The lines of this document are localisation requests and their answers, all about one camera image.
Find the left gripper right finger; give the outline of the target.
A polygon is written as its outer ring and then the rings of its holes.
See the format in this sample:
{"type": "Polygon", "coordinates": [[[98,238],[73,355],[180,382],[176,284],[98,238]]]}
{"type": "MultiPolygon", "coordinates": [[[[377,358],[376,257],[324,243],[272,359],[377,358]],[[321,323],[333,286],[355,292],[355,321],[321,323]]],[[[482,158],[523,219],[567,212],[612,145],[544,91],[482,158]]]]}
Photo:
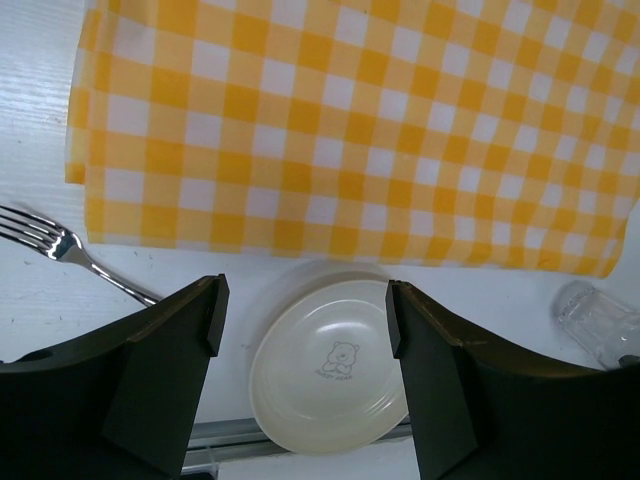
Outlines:
{"type": "Polygon", "coordinates": [[[639,357],[566,363],[390,281],[386,311],[424,479],[635,479],[639,357]]]}

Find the cream round plate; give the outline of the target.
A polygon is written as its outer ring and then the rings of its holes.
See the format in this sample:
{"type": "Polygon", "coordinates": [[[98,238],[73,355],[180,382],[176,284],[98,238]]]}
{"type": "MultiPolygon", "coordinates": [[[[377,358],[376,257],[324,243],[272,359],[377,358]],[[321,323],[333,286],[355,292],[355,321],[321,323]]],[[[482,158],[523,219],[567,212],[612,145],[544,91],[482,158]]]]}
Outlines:
{"type": "Polygon", "coordinates": [[[386,288],[377,279],[324,286],[269,328],[252,361],[249,398],[275,444],[306,455],[342,453],[377,441],[407,417],[386,288]]]}

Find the yellow white checkered cloth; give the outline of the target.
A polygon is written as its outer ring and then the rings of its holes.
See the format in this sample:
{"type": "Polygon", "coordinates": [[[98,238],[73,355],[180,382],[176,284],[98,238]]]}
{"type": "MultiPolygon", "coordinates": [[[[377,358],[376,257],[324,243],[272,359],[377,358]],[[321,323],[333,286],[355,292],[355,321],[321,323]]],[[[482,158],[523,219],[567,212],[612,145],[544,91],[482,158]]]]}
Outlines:
{"type": "Polygon", "coordinates": [[[603,277],[639,198],[635,1],[91,1],[96,243],[603,277]]]}

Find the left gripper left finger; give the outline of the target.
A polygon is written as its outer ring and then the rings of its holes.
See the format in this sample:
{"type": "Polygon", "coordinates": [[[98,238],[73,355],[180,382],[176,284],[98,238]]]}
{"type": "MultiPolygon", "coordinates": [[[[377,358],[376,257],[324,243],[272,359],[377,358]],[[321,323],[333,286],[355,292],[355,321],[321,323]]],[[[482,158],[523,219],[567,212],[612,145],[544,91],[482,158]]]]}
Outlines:
{"type": "Polygon", "coordinates": [[[154,306],[1,367],[5,479],[176,479],[229,287],[206,276],[154,306]]]}

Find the clear plastic cup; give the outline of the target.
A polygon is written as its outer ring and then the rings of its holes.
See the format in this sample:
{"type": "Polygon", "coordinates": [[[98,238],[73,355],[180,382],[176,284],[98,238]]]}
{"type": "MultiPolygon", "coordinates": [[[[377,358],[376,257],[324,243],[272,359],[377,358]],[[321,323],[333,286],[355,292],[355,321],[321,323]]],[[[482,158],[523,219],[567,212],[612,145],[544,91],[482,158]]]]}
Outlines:
{"type": "Polygon", "coordinates": [[[562,286],[551,315],[603,368],[639,364],[639,310],[600,290],[574,280],[562,286]]]}

